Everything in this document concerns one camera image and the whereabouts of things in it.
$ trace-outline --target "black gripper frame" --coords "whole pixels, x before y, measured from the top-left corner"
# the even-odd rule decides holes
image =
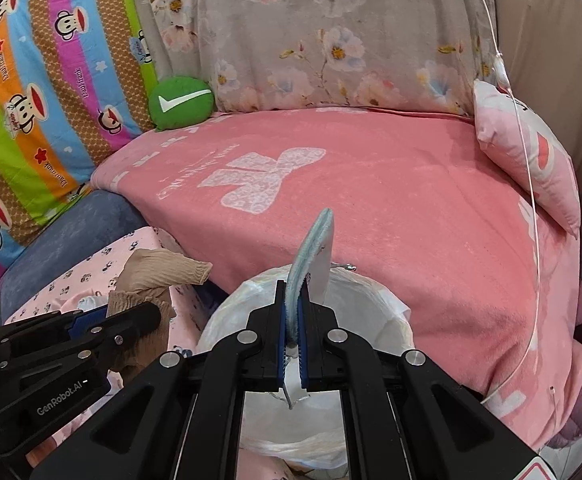
[[[15,478],[31,473],[26,453],[108,393],[115,357],[161,321],[151,303],[105,314],[52,312],[0,327],[0,460]]]
[[[275,303],[251,312],[255,340],[241,331],[204,354],[162,354],[32,480],[233,480],[245,392],[283,380],[284,292],[278,282]],[[331,341],[336,316],[306,284],[298,314],[303,386],[340,390],[351,480],[513,480],[535,458],[425,355],[379,352],[351,331]]]

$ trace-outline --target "floral bedsheet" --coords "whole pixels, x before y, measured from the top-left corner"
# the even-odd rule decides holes
[[[337,104],[471,115],[473,80],[492,76],[480,0],[144,1],[171,73],[209,81],[220,111]]]

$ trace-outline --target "blue gripper pad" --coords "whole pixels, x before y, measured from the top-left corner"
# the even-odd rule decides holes
[[[69,329],[69,337],[71,339],[81,338],[87,330],[97,325],[99,322],[106,319],[106,310],[108,305],[95,308],[78,317],[73,326]]]
[[[300,359],[300,382],[302,387],[306,388],[306,381],[309,377],[306,369],[308,349],[306,346],[305,311],[303,309],[302,294],[297,298],[297,352]]]
[[[285,383],[285,356],[287,355],[287,306],[284,299],[280,307],[280,327],[277,337],[277,386]]]

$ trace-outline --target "white plastic bag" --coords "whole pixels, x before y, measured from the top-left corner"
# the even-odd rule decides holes
[[[277,280],[286,280],[290,266],[270,269],[241,286],[218,308],[202,333],[197,352],[205,352],[225,336],[243,330],[249,313],[272,304]],[[402,354],[413,348],[409,308],[378,282],[343,269],[331,269],[324,304],[335,311],[338,325],[357,333],[373,348]],[[293,402],[289,410],[282,392],[247,393],[241,446],[309,468],[332,469],[347,461],[338,392],[307,394],[300,386],[298,359],[286,368],[285,383]]]

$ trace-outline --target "white check mark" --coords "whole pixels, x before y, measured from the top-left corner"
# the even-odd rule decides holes
[[[158,100],[160,101],[160,106],[162,107],[162,111],[166,113],[169,110],[171,110],[171,108],[175,108],[176,106],[181,105],[182,103],[186,103],[187,101],[191,101],[191,99],[193,99],[195,97],[198,97],[198,96],[204,95],[204,94],[210,94],[210,93],[211,93],[211,91],[209,89],[199,90],[199,91],[193,92],[191,94],[176,97],[175,99],[171,99],[170,101],[167,101],[164,97],[159,95]]]

